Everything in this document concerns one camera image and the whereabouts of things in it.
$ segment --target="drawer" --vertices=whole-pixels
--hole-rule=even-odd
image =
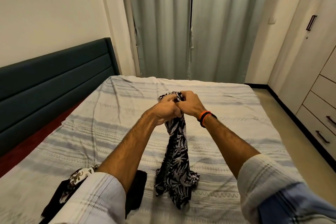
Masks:
[[[301,105],[296,117],[302,122],[302,124],[311,132],[311,134],[319,141],[319,143],[329,152],[329,154],[336,159],[336,136],[320,122],[311,112],[308,111],[303,105]],[[330,143],[323,141],[320,135],[316,131],[319,131],[322,137]]]
[[[322,69],[321,75],[336,82],[336,48]]]
[[[336,109],[334,107],[311,91],[303,105],[336,135]]]
[[[336,83],[319,75],[311,90],[336,108]]]

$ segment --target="floor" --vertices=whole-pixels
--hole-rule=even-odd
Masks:
[[[267,90],[253,89],[310,189],[336,206],[336,173]]]

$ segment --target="bed sheet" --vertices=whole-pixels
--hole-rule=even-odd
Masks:
[[[38,223],[62,180],[81,167],[101,163],[141,114],[171,91],[192,90],[205,108],[258,151],[298,174],[258,97],[250,86],[112,76],[84,100],[62,125],[0,179],[0,222]],[[156,197],[154,175],[164,158],[169,135],[154,129],[139,169],[147,172],[138,210],[127,223],[245,223],[237,181],[205,128],[185,116],[190,168],[200,174],[191,201],[178,210],[165,193]]]

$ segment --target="bracelet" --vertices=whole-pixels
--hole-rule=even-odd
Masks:
[[[210,111],[202,112],[201,115],[199,116],[199,119],[197,119],[202,127],[204,127],[203,126],[203,121],[204,121],[205,117],[208,116],[208,115],[212,115],[213,117],[215,117],[217,119],[217,117]]]

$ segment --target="striped bed sheet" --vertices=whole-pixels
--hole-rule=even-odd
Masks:
[[[282,166],[297,172],[258,97],[250,86],[111,76],[89,95],[34,151],[0,179],[0,223],[38,223],[62,180],[81,167],[101,163],[142,113],[171,91],[192,90],[205,108],[238,136]],[[200,174],[191,201],[178,210],[168,194],[156,197],[154,175],[169,135],[154,129],[139,169],[147,172],[138,210],[127,223],[245,223],[237,181],[209,133],[185,116],[190,168]]]

